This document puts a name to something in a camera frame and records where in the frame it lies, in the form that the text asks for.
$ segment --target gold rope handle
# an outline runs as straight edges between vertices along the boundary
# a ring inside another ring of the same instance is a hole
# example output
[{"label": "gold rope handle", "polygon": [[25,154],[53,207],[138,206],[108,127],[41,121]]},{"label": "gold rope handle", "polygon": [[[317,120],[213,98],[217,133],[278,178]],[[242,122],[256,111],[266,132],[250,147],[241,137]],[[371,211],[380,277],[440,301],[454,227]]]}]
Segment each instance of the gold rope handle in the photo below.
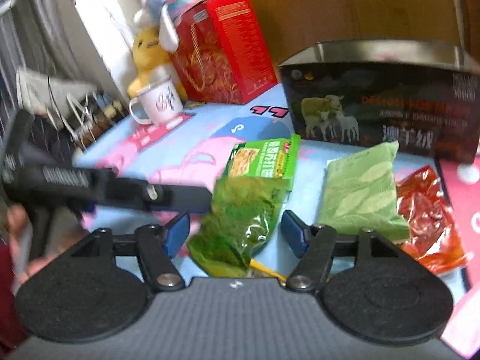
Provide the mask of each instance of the gold rope handle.
[{"label": "gold rope handle", "polygon": [[198,86],[197,83],[195,82],[194,78],[191,76],[191,74],[188,72],[187,68],[182,66],[181,62],[179,61],[179,58],[177,56],[177,52],[174,54],[175,59],[177,60],[178,65],[181,67],[182,73],[185,75],[187,80],[191,83],[191,85],[194,87],[194,89],[197,92],[203,91],[205,89],[205,72],[203,68],[203,62],[202,58],[200,56],[200,47],[198,46],[198,39],[197,39],[197,32],[195,30],[195,23],[192,23],[190,26],[190,34],[191,34],[191,40],[193,42],[193,54],[196,55],[197,60],[198,60],[198,66],[200,67],[200,73],[202,76],[202,85]]}]

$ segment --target gray ribbed panel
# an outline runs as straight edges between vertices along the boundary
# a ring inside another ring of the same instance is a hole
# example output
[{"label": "gray ribbed panel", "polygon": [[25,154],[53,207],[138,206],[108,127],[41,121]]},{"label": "gray ribbed panel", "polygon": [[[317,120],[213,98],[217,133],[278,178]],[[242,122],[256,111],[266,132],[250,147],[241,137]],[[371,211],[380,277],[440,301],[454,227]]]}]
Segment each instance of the gray ribbed panel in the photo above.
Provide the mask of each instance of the gray ribbed panel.
[{"label": "gray ribbed panel", "polygon": [[341,331],[311,295],[276,279],[195,278],[157,295],[147,314],[103,341],[57,344],[29,339],[10,360],[455,360],[440,340],[408,347],[361,341]]}]

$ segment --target red sleeve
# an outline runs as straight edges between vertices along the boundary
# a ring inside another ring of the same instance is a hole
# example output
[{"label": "red sleeve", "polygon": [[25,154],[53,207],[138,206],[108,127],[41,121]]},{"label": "red sleeve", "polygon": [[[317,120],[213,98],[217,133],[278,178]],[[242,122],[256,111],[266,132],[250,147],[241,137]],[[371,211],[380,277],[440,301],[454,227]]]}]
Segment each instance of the red sleeve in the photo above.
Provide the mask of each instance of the red sleeve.
[{"label": "red sleeve", "polygon": [[26,339],[26,333],[20,324],[14,308],[14,295],[11,286],[14,282],[10,248],[0,246],[0,358]]}]

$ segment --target gray curtain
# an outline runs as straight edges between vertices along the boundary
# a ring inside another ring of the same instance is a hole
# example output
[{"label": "gray curtain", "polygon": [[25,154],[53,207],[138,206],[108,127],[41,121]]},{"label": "gray curtain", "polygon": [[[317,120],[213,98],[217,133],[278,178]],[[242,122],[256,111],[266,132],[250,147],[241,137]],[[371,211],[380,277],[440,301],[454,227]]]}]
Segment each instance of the gray curtain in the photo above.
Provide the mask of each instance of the gray curtain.
[{"label": "gray curtain", "polygon": [[61,79],[82,80],[55,0],[0,0],[0,136],[18,107],[15,73],[27,67]]}]

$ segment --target red gift box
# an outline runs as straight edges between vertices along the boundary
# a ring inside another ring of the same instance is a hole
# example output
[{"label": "red gift box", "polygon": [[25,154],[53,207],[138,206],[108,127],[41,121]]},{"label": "red gift box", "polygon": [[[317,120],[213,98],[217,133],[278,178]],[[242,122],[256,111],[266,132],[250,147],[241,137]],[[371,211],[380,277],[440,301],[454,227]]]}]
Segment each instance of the red gift box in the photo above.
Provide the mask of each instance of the red gift box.
[{"label": "red gift box", "polygon": [[206,0],[177,25],[171,55],[190,100],[246,104],[277,84],[249,0]]}]

